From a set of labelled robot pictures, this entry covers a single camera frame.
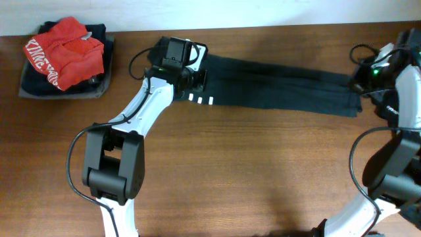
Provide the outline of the black garment white logo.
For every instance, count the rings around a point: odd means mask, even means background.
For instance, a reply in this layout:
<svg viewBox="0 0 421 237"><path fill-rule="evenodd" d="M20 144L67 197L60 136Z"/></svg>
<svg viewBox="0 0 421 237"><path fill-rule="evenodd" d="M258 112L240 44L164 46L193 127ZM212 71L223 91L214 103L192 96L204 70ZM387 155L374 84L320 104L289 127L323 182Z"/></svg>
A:
<svg viewBox="0 0 421 237"><path fill-rule="evenodd" d="M420 228L420 52L400 53L395 62L400 64L396 92L371 96L395 135L369 159L362 183L371 199L391 201Z"/></svg>

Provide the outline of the dark green t-shirt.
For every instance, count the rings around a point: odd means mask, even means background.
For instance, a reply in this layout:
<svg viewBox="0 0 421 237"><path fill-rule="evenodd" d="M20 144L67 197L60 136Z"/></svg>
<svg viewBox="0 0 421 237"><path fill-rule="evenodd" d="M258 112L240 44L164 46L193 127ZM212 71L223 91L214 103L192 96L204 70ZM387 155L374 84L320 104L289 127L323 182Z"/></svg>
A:
<svg viewBox="0 0 421 237"><path fill-rule="evenodd" d="M221 57L210 54L203 43L192 49L205 52L199 65L206 74L204 85L184 90L178 101L342 117L362 112L361 99L349 89L345 74Z"/></svg>

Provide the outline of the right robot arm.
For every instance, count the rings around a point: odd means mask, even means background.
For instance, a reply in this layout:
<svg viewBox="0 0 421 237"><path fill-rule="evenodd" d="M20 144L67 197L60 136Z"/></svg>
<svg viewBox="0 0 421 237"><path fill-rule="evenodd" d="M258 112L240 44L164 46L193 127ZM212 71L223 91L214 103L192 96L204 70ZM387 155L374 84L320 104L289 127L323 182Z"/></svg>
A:
<svg viewBox="0 0 421 237"><path fill-rule="evenodd" d="M353 61L357 68L349 87L371 100L387 126L371 128L354 141L348 166L359 192L308 236L377 236L375 225L394 214L420 226L420 30L400 32L395 43L371 52ZM392 137L369 158L359 182L353 169L357 145L381 131Z"/></svg>

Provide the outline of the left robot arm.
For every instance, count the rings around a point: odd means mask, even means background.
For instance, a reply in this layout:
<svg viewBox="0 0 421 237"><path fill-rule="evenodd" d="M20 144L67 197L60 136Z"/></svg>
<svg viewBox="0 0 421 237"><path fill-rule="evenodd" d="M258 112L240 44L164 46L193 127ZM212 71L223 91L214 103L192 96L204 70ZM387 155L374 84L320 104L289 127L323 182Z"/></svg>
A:
<svg viewBox="0 0 421 237"><path fill-rule="evenodd" d="M145 176L145 137L176 98L205 86L205 44L169 38L148 51L157 61L145 69L135 97L107 123L84 130L82 183L101 209L106 236L138 236L134 200Z"/></svg>

